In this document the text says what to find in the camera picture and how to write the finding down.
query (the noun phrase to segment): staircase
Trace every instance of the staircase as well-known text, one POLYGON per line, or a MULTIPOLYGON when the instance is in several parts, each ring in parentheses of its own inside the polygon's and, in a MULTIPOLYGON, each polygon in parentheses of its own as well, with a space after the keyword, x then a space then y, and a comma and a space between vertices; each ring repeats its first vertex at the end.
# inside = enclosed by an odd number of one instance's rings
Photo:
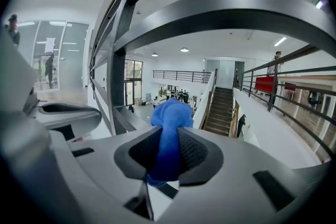
POLYGON ((232 89, 216 87, 203 129, 212 133, 229 136, 232 106, 232 89))

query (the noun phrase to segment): fluorescent light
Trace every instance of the fluorescent light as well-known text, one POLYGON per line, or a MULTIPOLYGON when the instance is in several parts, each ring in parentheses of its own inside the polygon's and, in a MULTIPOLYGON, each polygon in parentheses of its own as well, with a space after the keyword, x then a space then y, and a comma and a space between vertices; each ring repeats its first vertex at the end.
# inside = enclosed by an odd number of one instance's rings
POLYGON ((65 22, 53 22, 53 21, 50 21, 49 23, 51 25, 55 25, 55 26, 64 26, 65 25, 65 22))
POLYGON ((278 42, 276 42, 276 43, 274 44, 274 47, 279 46, 279 45, 280 45, 281 43, 283 43, 286 39, 287 39, 287 37, 283 37, 282 39, 280 39, 278 42))
POLYGON ((24 23, 18 23, 16 25, 20 27, 20 26, 27 26, 27 25, 34 25, 34 24, 35 24, 34 22, 24 22, 24 23))
POLYGON ((316 3, 316 8, 320 9, 322 6, 324 5, 323 1, 322 0, 319 0, 317 3, 316 3))

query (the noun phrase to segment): blue object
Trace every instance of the blue object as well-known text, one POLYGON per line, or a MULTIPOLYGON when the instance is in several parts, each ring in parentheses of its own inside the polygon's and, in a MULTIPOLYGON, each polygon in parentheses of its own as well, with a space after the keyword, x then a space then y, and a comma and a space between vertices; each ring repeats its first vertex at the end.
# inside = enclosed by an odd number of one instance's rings
POLYGON ((191 108, 186 103, 169 98, 153 112, 151 124, 162 126, 159 152, 153 169, 147 174, 149 185, 158 187, 176 181, 180 175, 180 146, 178 127, 192 127, 191 108))

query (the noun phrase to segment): wooden floor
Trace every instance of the wooden floor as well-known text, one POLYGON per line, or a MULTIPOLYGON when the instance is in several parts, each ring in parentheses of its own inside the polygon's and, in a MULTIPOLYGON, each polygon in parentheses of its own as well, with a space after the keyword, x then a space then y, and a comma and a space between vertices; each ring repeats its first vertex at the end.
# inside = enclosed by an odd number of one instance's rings
MULTIPOLYGON (((251 95, 254 99, 258 100, 258 102, 262 103, 265 106, 265 109, 267 109, 267 103, 262 102, 260 99, 254 97, 251 95)), ((269 95, 262 96, 260 95, 264 100, 269 100, 269 95)), ((287 102, 285 100, 281 100, 279 102, 279 108, 287 112, 289 115, 294 116, 296 105, 292 104, 290 102, 287 102)), ((288 118, 287 116, 284 116, 280 111, 278 111, 275 108, 272 108, 272 113, 274 113, 276 116, 281 118, 284 122, 286 122, 312 149, 315 149, 317 143, 316 140, 311 137, 310 134, 308 134, 303 128, 301 128, 298 124, 296 124, 292 119, 288 118)), ((309 111, 299 107, 296 120, 298 120, 300 123, 302 123, 304 126, 308 127, 310 130, 313 131, 314 134, 319 136, 322 127, 326 120, 314 115, 313 113, 310 113, 309 111)), ((336 126, 330 123, 327 132, 325 134, 325 137, 323 139, 323 142, 329 146, 329 148, 332 149, 332 151, 336 152, 336 143, 332 143, 333 138, 336 135, 336 126)), ((322 161, 324 159, 328 158, 327 153, 325 150, 319 146, 316 155, 319 157, 319 159, 322 161)))
POLYGON ((77 104, 88 104, 88 89, 76 90, 45 90, 36 91, 37 98, 45 101, 64 101, 77 104))

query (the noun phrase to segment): ceiling light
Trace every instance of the ceiling light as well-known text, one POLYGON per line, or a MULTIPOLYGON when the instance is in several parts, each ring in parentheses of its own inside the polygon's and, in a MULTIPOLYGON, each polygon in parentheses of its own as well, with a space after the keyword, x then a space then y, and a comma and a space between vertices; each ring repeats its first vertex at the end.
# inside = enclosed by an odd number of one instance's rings
POLYGON ((24 22, 24 23, 18 23, 16 25, 20 27, 20 26, 27 26, 27 25, 34 25, 34 24, 35 24, 34 22, 24 22))
POLYGON ((318 9, 320 9, 323 5, 324 5, 323 1, 322 1, 322 0, 319 0, 319 1, 316 3, 315 7, 318 8, 318 9))
POLYGON ((50 21, 49 23, 51 25, 54 25, 54 26, 64 26, 65 25, 65 22, 53 22, 53 21, 50 21))
POLYGON ((274 44, 274 47, 279 46, 279 45, 280 45, 281 43, 283 43, 286 39, 287 39, 287 37, 283 37, 282 39, 280 39, 278 42, 276 42, 276 43, 274 44))

